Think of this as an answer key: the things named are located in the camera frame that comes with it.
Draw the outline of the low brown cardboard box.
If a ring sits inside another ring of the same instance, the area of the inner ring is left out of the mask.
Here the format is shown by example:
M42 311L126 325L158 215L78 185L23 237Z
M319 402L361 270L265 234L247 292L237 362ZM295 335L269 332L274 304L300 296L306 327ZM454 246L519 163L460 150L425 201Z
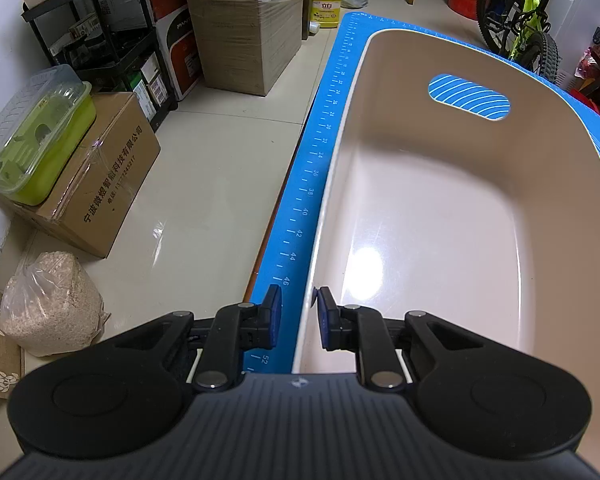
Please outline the low brown cardboard box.
M96 118L45 202L0 205L40 231L106 258L126 214L160 153L133 92L94 95Z

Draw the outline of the bag of beige grain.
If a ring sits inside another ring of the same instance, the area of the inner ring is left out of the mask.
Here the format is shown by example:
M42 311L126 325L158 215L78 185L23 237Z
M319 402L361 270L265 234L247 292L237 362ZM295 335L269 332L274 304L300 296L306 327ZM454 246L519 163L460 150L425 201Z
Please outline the bag of beige grain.
M42 252L7 283L0 334L38 358L82 350L109 314L90 276L70 252Z

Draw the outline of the green plastic lidded container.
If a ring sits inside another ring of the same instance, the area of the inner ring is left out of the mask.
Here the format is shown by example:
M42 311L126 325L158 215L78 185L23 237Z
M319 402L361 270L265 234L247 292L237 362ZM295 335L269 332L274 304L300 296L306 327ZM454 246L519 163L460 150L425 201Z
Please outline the green plastic lidded container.
M38 206L96 118L92 85L69 65L34 74L0 113L0 195Z

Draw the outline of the large stacked cardboard box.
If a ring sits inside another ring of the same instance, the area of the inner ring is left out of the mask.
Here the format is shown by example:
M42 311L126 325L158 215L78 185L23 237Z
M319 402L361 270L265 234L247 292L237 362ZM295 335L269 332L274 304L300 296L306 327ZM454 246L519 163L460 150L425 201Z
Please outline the large stacked cardboard box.
M204 81L266 96L298 52L303 0L187 0Z

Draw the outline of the black metal shelf rack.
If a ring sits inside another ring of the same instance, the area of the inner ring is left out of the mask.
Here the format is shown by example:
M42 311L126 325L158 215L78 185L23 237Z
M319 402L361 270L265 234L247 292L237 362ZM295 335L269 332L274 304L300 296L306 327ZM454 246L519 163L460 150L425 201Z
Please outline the black metal shelf rack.
M152 128L178 108L150 0L46 0L22 18L50 65L67 64L96 92L133 92Z

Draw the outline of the green black bicycle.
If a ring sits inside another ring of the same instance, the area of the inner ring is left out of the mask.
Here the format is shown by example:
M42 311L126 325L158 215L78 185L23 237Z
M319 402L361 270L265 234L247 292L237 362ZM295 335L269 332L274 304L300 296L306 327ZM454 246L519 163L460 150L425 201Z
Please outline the green black bicycle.
M562 58L550 36L550 0L477 0L479 29L491 52L554 84Z

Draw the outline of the white refrigerator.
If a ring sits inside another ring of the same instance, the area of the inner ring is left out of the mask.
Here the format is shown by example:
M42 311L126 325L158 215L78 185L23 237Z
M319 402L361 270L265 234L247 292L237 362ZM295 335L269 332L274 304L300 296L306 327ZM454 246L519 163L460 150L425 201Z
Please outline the white refrigerator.
M547 11L552 24L550 34L562 58L557 85L569 90L577 85L574 72L600 28L600 0L552 0Z

